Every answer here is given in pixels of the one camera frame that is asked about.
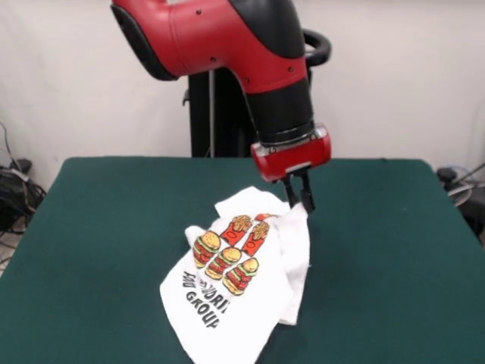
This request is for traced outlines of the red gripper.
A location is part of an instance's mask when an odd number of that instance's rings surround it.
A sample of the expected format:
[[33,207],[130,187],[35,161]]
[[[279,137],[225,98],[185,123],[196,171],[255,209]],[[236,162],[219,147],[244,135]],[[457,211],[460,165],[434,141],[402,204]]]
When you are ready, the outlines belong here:
[[[263,146],[261,143],[253,143],[251,156],[265,181],[283,180],[289,207],[293,208],[299,203],[299,197],[295,194],[288,175],[327,163],[331,159],[330,134],[323,124],[316,124],[312,133],[293,144]],[[315,204],[308,172],[301,171],[299,177],[302,182],[301,202],[306,212],[313,212]]]

